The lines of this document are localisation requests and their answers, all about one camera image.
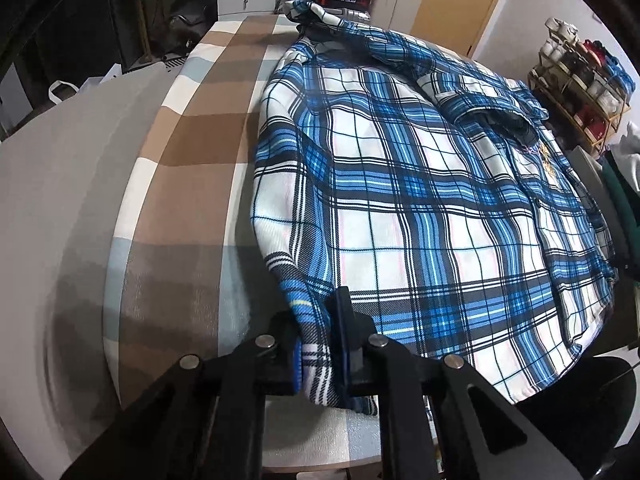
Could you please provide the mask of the checkered brown blue bedsheet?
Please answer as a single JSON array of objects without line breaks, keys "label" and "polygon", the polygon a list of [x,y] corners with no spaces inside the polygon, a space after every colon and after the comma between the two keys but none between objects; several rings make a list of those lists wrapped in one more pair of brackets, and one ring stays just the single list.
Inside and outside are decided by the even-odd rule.
[{"label": "checkered brown blue bedsheet", "polygon": [[288,309],[250,222],[259,101],[298,39],[284,18],[216,24],[171,85],[114,229],[104,344],[122,405],[188,352],[228,353]]}]

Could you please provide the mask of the grey folded clothes pile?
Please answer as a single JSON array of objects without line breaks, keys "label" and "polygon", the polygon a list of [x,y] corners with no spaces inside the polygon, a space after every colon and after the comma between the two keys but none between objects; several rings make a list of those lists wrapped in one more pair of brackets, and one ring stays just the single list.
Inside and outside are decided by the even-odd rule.
[{"label": "grey folded clothes pile", "polygon": [[611,153],[597,160],[578,146],[568,159],[604,215],[616,262],[630,273],[639,273],[638,193],[623,177]]}]

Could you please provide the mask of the blue white plaid shirt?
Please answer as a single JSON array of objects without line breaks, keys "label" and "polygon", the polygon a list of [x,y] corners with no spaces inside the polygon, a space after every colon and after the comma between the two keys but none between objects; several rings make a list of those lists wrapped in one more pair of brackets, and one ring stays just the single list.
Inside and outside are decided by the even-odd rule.
[{"label": "blue white plaid shirt", "polygon": [[302,332],[311,402],[349,399],[329,300],[412,353],[467,359],[518,403],[564,376],[613,309],[600,208],[526,84],[293,0],[298,39],[259,101],[250,222]]}]

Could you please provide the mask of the wooden door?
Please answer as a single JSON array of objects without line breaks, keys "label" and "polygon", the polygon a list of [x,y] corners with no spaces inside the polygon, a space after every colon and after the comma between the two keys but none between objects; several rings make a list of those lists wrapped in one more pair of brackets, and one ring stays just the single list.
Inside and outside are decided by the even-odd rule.
[{"label": "wooden door", "polygon": [[474,53],[498,0],[422,0],[411,35],[467,58]]}]

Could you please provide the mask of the shoe rack with shoes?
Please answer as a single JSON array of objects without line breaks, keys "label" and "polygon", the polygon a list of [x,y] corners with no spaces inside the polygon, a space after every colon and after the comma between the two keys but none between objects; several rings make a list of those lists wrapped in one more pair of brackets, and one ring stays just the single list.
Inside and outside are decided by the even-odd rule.
[{"label": "shoe rack with shoes", "polygon": [[580,146],[599,157],[631,110],[638,81],[601,41],[580,39],[575,25],[548,18],[544,26],[548,37],[527,74],[529,89],[550,108],[563,150]]}]

